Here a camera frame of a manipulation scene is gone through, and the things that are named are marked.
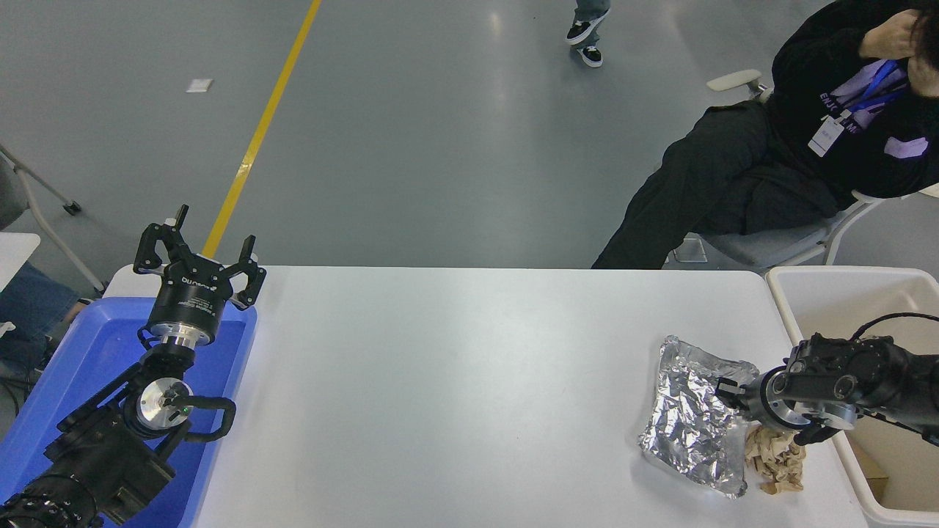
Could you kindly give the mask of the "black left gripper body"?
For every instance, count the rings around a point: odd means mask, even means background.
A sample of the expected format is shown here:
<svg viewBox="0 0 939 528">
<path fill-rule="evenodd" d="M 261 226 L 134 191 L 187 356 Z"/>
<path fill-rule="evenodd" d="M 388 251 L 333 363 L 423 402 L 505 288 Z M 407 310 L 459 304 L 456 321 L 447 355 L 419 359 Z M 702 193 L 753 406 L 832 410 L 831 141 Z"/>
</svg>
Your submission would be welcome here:
<svg viewBox="0 0 939 528">
<path fill-rule="evenodd" d="M 221 263 L 204 257 L 195 257 L 194 263 L 172 260 L 162 271 L 150 334 L 167 335 L 173 326 L 187 326 L 199 331 L 199 339 L 215 339 L 232 293 Z"/>
</svg>

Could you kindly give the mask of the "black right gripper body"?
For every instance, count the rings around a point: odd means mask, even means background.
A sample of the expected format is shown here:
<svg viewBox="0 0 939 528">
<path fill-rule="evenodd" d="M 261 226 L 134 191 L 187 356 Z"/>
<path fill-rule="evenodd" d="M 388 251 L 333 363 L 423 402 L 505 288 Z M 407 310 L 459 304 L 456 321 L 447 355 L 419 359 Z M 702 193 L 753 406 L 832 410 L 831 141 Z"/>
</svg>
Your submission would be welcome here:
<svg viewBox="0 0 939 528">
<path fill-rule="evenodd" d="M 740 412 L 748 421 L 765 423 L 764 390 L 762 390 L 765 378 L 766 373 L 761 373 L 753 381 L 742 384 L 740 387 Z"/>
</svg>

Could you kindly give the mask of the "person's hand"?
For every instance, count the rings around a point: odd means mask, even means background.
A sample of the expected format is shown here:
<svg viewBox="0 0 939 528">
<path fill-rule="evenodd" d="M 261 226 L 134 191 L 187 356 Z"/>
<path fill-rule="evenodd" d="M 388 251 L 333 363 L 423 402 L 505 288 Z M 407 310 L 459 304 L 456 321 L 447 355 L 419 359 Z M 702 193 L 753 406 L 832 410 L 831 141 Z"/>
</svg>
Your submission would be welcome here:
<svg viewBox="0 0 939 528">
<path fill-rule="evenodd" d="M 868 30 L 862 37 L 858 56 L 864 59 L 899 60 L 915 54 L 913 27 L 918 20 L 918 10 L 903 10 L 892 15 Z"/>
</svg>

